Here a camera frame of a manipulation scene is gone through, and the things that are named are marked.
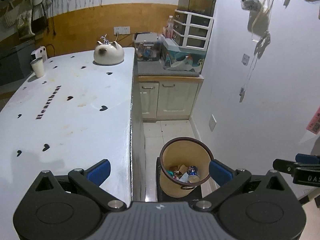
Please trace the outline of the teal plastic lid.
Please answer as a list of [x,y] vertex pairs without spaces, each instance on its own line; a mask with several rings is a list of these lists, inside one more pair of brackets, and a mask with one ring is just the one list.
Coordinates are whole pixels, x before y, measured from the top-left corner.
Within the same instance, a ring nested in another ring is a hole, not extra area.
[[172,172],[172,171],[167,171],[167,173],[172,177],[174,176],[174,172]]

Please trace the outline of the white metal cup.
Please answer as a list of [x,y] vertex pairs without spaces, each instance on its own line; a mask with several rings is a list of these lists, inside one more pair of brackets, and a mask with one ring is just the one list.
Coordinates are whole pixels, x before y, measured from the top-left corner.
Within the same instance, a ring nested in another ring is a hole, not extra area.
[[45,72],[44,72],[43,58],[39,57],[37,59],[34,59],[33,61],[31,61],[30,65],[37,78],[44,76]]

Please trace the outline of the white cat-shaped ceramic pot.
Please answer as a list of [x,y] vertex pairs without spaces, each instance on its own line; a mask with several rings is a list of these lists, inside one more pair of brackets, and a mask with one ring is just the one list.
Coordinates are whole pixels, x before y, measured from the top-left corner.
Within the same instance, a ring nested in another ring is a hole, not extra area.
[[124,61],[124,49],[116,41],[110,42],[107,39],[107,34],[100,37],[97,41],[93,53],[95,64],[101,66],[113,66]]

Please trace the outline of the tan round trash bin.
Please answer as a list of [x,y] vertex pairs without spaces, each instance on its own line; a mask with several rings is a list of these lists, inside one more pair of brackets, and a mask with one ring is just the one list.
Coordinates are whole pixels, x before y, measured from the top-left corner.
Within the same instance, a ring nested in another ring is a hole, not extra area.
[[187,196],[209,179],[209,164],[214,160],[210,149],[197,139],[178,137],[161,149],[160,187],[172,198]]

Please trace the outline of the glass aquarium tank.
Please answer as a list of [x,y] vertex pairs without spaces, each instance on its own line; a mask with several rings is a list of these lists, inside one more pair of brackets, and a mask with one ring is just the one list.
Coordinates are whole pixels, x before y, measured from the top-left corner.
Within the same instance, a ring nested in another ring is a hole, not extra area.
[[212,17],[216,0],[178,0],[177,9]]

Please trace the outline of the clear plastic storage box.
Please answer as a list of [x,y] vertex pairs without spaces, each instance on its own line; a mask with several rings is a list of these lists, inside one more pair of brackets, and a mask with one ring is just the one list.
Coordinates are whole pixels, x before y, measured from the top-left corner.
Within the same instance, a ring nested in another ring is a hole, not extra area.
[[162,48],[161,38],[154,32],[135,33],[133,37],[137,61],[158,61]]

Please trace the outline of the white wall socket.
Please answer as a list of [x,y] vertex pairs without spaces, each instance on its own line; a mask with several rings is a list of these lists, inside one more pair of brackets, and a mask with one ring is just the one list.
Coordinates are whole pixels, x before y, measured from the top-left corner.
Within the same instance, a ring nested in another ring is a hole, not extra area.
[[114,32],[114,35],[130,35],[131,34],[129,26],[126,26],[126,27],[114,27],[113,28],[113,32]]

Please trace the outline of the hanging tote bag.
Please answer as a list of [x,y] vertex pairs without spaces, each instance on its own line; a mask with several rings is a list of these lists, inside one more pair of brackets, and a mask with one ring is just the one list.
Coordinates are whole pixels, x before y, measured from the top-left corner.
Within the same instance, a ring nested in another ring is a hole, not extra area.
[[16,20],[18,38],[25,40],[35,36],[31,28],[31,20],[33,16],[32,7],[29,4],[21,6]]

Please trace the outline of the grey dark side cabinet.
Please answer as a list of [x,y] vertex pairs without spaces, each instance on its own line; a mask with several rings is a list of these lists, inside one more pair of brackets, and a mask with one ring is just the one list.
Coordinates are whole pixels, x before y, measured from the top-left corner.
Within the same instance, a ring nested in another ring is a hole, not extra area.
[[34,50],[34,41],[31,40],[1,52],[1,86],[24,79],[31,73],[31,52]]

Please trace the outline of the teal patterned storage box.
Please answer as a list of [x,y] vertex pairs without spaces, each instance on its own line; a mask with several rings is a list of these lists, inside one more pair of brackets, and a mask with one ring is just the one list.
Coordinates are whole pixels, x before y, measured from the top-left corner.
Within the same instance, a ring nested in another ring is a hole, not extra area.
[[181,48],[162,36],[161,63],[165,70],[200,74],[205,58],[205,51]]

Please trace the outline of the light blue wipes packet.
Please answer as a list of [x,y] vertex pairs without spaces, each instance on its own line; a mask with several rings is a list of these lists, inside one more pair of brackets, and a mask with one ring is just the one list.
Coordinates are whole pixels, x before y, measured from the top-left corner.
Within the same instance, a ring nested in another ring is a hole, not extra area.
[[189,174],[187,172],[185,172],[180,178],[178,181],[182,182],[182,183],[187,183],[188,182],[188,177],[189,177]]

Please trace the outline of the blue pepsi can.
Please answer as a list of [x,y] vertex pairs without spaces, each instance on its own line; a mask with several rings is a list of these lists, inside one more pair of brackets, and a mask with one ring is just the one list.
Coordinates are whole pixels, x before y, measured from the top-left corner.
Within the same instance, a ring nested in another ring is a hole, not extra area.
[[189,166],[187,174],[189,183],[198,183],[200,181],[198,168],[196,166]]

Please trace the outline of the small white heater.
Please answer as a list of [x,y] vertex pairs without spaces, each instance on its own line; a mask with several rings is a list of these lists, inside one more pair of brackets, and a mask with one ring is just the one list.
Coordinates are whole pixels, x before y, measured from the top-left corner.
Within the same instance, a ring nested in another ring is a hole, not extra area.
[[42,58],[43,62],[45,62],[48,59],[47,50],[45,46],[40,46],[39,48],[31,52],[32,61],[38,58]]

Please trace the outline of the white drawer organizer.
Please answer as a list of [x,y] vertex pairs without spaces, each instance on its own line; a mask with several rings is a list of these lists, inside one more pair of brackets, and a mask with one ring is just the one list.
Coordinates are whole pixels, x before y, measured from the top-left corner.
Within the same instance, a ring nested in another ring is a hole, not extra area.
[[172,39],[181,48],[206,51],[213,23],[213,17],[175,10]]

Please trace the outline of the plastic water bottle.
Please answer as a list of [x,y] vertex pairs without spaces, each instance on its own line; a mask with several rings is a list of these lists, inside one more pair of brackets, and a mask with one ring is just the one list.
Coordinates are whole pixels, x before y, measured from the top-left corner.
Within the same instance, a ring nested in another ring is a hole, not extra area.
[[173,19],[173,16],[170,15],[167,20],[167,26],[165,28],[165,37],[166,38],[172,38],[173,29],[174,29],[174,19]]

